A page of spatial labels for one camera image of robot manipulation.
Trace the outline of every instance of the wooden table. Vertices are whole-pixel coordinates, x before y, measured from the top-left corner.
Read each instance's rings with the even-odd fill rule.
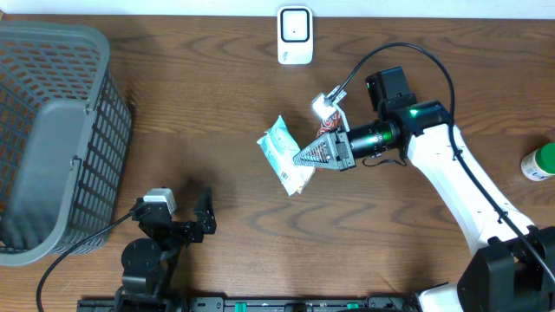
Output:
[[[555,180],[533,183],[519,168],[525,154],[555,140],[555,22],[317,18],[313,62],[282,66],[275,18],[7,19],[84,23],[109,39],[110,69],[137,111],[116,217],[165,185],[185,220],[202,186],[212,187],[218,230],[183,253],[173,284],[184,294],[354,297],[458,281],[471,259],[466,241],[414,167],[318,172],[302,195],[288,197],[256,144],[280,114],[301,146],[311,142],[311,100],[386,42],[420,44],[445,62],[457,124],[476,159],[539,227],[555,224]],[[375,118],[366,75],[398,64],[419,99],[447,101],[430,60],[393,49],[348,86],[352,125]],[[112,296],[121,252],[138,237],[127,221],[101,250],[64,260],[46,283],[45,309],[75,311],[84,296]],[[0,309],[35,310],[36,285],[54,259],[0,268]]]

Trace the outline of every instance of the gray laundry basket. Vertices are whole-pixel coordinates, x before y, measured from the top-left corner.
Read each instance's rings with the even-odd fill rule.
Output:
[[[109,224],[131,136],[109,52],[89,27],[0,22],[0,265],[63,252]]]

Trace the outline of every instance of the black wire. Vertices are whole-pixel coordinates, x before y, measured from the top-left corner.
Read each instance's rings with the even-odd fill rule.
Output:
[[[532,256],[536,259],[536,261],[538,262],[539,266],[542,267],[542,269],[544,270],[544,272],[549,276],[549,278],[552,280],[553,284],[555,284],[555,276],[553,275],[552,271],[549,269],[549,267],[547,266],[547,264],[545,264],[544,260],[542,259],[541,255],[535,250],[535,248],[532,246],[532,244],[528,241],[528,238],[526,238],[526,236],[522,233],[522,231],[520,231],[520,229],[513,223],[513,221],[506,215],[506,212],[503,211],[503,209],[501,209],[501,207],[499,207],[499,205],[497,205],[497,203],[495,202],[495,200],[492,198],[492,196],[486,191],[486,189],[484,188],[484,186],[482,186],[482,184],[478,181],[478,179],[474,176],[474,174],[472,173],[472,171],[470,170],[470,168],[468,168],[467,163],[465,162],[465,160],[462,158],[462,156],[460,155],[462,153],[462,151],[457,147],[455,140],[454,140],[454,105],[455,105],[455,100],[454,100],[454,85],[453,85],[453,80],[451,79],[451,75],[449,74],[449,72],[447,71],[446,67],[440,62],[440,60],[435,57],[435,55],[433,55],[432,53],[426,51],[424,48],[419,47],[415,44],[412,43],[407,43],[407,42],[392,42],[392,43],[388,43],[388,44],[384,44],[381,47],[374,49],[372,51],[370,51],[368,54],[366,54],[359,62],[358,64],[356,64],[355,68],[353,69],[353,71],[350,73],[349,77],[347,77],[347,79],[345,80],[345,82],[341,85],[341,87],[339,87],[339,89],[332,95],[331,97],[331,101],[333,101],[336,96],[338,94],[341,93],[341,91],[345,88],[345,86],[347,86],[347,84],[353,79],[353,77],[355,76],[356,72],[358,71],[358,69],[374,54],[384,50],[384,49],[388,49],[388,48],[393,48],[393,47],[406,47],[406,48],[411,48],[411,49],[415,49],[421,53],[423,53],[425,56],[427,56],[428,58],[430,58],[432,61],[434,61],[434,63],[441,69],[441,72],[445,75],[445,78],[447,79],[447,84],[449,85],[449,93],[450,93],[450,101],[451,101],[451,107],[449,109],[449,122],[448,122],[448,135],[449,135],[449,142],[451,143],[451,147],[453,148],[453,153],[454,153],[454,157],[459,161],[460,166],[462,166],[462,169],[465,171],[465,173],[467,174],[467,176],[473,181],[474,185],[476,185],[476,187],[478,188],[478,190],[480,190],[480,192],[482,193],[482,195],[486,198],[487,202],[493,207],[493,209],[499,214],[499,219],[505,221],[505,223],[509,226],[509,228],[517,235],[517,237],[520,238],[520,241],[522,242],[522,244],[524,244],[524,246],[530,251],[530,253],[532,254]]]
[[[375,167],[375,166],[379,166],[379,165],[383,165],[383,164],[397,164],[399,166],[407,166],[407,162],[405,161],[404,157],[402,157],[401,154],[399,154],[400,161],[397,160],[397,159],[384,159],[384,160],[382,160],[382,161],[380,161],[376,164],[367,164],[366,160],[368,160],[368,159],[372,159],[372,158],[371,157],[365,157],[362,160],[362,164],[366,167]]]
[[[97,231],[95,234],[92,234],[89,237],[83,238],[82,240],[80,240],[79,242],[75,243],[75,245],[71,246],[68,250],[66,250],[64,253],[62,253],[51,265],[50,267],[46,270],[46,272],[44,272],[44,275],[41,278],[41,282],[38,283],[38,286],[36,287],[36,307],[38,308],[39,312],[44,312],[44,308],[42,307],[42,287],[44,287],[44,283],[46,283],[46,279],[49,277],[50,273],[52,273],[52,270],[54,270],[54,268],[56,267],[56,265],[58,265],[63,258],[65,258],[67,255],[69,255],[70,253],[72,253],[74,250],[76,250],[77,248],[79,248],[79,246],[85,244],[87,241],[95,238],[95,237],[99,237],[100,235],[106,233],[107,231],[112,230],[114,227],[116,227],[117,225],[119,225],[121,222],[125,221],[126,219],[128,219],[129,217],[131,217],[132,212],[129,212],[127,215],[121,217],[120,219],[118,219],[117,221],[115,221],[114,223],[112,223],[111,225],[105,227],[104,229]]]

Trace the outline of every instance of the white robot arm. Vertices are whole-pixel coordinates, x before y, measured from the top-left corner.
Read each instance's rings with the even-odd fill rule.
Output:
[[[391,43],[370,52],[353,73],[376,51],[392,46],[418,49],[436,62],[447,77],[454,103],[454,87],[445,67],[408,43]],[[343,91],[353,73],[335,94]],[[356,159],[398,149],[402,160],[408,158],[424,173],[453,213],[473,260],[458,284],[422,291],[418,296],[422,311],[555,309],[555,227],[538,230],[503,196],[468,151],[453,116],[438,101],[418,102],[400,67],[371,75],[366,83],[379,119],[325,133],[293,162],[343,171],[355,167]],[[313,107],[325,119],[324,112],[341,110],[335,100],[333,95],[320,94]],[[330,106],[334,109],[321,109]],[[387,159],[377,165],[384,162],[401,164]]]
[[[517,210],[489,179],[468,150],[458,127],[454,128],[454,137],[457,147],[463,151],[461,156],[479,182],[519,229],[528,234],[532,220]],[[499,222],[497,212],[454,159],[446,124],[424,129],[423,135],[413,136],[408,144],[408,159],[426,175],[441,195],[459,224],[472,255],[478,249],[487,247],[491,237],[503,242],[517,237],[504,222]],[[463,311],[457,287],[453,284],[423,291],[418,299],[425,312]]]

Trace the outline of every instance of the white plug-in device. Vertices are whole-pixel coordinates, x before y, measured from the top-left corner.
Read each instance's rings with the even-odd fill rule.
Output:
[[[314,50],[312,11],[285,6],[277,13],[277,60],[282,64],[308,64]]]

